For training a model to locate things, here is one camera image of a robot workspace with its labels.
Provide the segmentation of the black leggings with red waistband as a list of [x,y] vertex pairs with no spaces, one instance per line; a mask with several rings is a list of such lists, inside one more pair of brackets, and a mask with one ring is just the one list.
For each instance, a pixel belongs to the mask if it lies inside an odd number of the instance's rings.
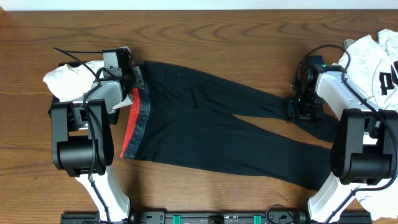
[[198,70],[146,61],[133,91],[121,157],[228,174],[268,176],[318,190],[328,149],[243,120],[288,120],[287,100]]

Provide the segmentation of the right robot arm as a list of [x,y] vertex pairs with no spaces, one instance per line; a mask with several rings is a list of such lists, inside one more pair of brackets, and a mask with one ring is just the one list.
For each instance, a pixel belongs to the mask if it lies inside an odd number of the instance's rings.
[[355,196],[373,201],[390,195],[397,180],[397,112],[367,102],[346,78],[346,67],[326,65],[319,55],[304,57],[292,84],[288,116],[320,121],[327,103],[339,123],[330,152],[331,173],[307,202],[307,218],[338,222]]

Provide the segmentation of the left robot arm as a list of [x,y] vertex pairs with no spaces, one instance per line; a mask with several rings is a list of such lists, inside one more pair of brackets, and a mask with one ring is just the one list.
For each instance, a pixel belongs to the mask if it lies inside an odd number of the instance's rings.
[[111,125],[119,109],[132,104],[144,86],[129,47],[101,50],[102,60],[84,62],[76,51],[63,50],[73,62],[61,63],[44,80],[53,93],[49,109],[55,167],[77,180],[97,212],[65,212],[61,223],[139,223],[111,166]]

